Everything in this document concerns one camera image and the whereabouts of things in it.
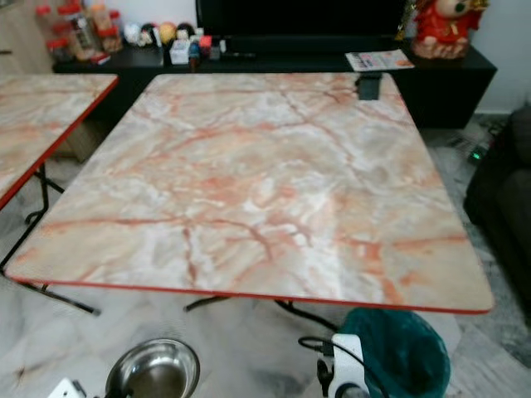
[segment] red figurine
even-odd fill
[[[422,58],[462,58],[468,30],[478,30],[486,0],[417,0],[417,37],[413,52]]]

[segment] stainless steel bowl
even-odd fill
[[[107,378],[108,397],[188,398],[199,380],[196,353],[179,340],[158,338],[123,355]]]

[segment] teal plastic bag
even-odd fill
[[[356,334],[363,361],[394,398],[440,398],[450,381],[450,359],[435,330],[411,311],[357,308],[340,333]],[[365,372],[372,398],[383,397]]]

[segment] floor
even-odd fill
[[[485,129],[423,131],[455,209],[483,261],[496,298],[484,316],[421,313],[446,343],[452,360],[448,397],[524,397],[531,390],[531,335],[502,269],[480,231],[462,211],[474,166],[465,160],[470,142]],[[67,186],[80,165],[47,163],[50,177]],[[58,195],[52,193],[54,202]],[[31,181],[0,212],[0,253],[24,230],[23,216],[38,209],[40,192]],[[65,261],[75,261],[66,254]],[[328,336],[317,324],[295,318],[271,302],[231,299],[185,313],[197,296],[112,289],[55,287],[103,310],[99,317],[27,292],[0,280],[0,396],[46,397],[62,377],[79,380],[87,395],[105,395],[114,362],[134,344],[155,337],[177,337],[201,360],[194,398],[318,398],[316,356],[296,343],[303,335]],[[301,304],[340,323],[351,309]]]

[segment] red table edge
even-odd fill
[[[9,265],[6,268],[6,275],[19,283],[23,284],[49,284],[49,285],[62,285],[62,286],[77,286],[86,288],[103,288],[103,289],[122,289],[122,290],[140,290],[140,291],[153,291],[163,293],[183,293],[183,294],[200,294],[203,296],[223,296],[234,297],[244,299],[264,299],[264,300],[282,300],[282,301],[294,301],[301,303],[317,303],[317,304],[332,304],[332,305],[350,305],[353,307],[364,308],[379,308],[379,309],[392,309],[392,310],[404,310],[404,311],[422,311],[428,313],[451,313],[454,315],[482,315],[489,313],[494,307],[494,298],[491,308],[487,309],[453,309],[453,308],[437,308],[437,307],[422,307],[422,306],[410,306],[410,305],[395,305],[395,304],[376,304],[376,303],[363,303],[358,301],[339,301],[331,299],[319,299],[319,298],[304,298],[304,297],[290,297],[290,296],[275,296],[269,294],[253,294],[253,293],[235,293],[235,292],[223,292],[223,291],[211,291],[211,290],[198,290],[198,289],[173,289],[173,288],[158,288],[151,286],[128,286],[122,284],[95,284],[90,282],[65,282],[55,280],[44,279],[26,279],[13,277],[9,275]]]
[[[98,104],[109,94],[109,92],[118,84],[118,76],[114,78],[114,80],[101,92],[100,95],[98,95],[95,100],[92,102],[92,104],[89,105],[87,109],[85,109],[85,112],[83,112],[75,121],[72,123],[68,129],[65,130],[64,133],[62,133],[59,138],[37,159],[36,162],[34,162],[24,174],[18,178],[18,180],[11,185],[11,187],[7,190],[5,195],[3,197],[0,197],[0,210],[2,210],[8,203],[11,201],[11,199],[17,194],[18,191],[22,188],[22,186],[27,182],[27,180],[30,179],[30,177],[33,175],[33,173],[50,157],[52,153],[55,152],[57,147],[61,145],[66,138],[71,134],[74,129],[80,125],[80,123],[89,115],[92,110],[98,106]]]

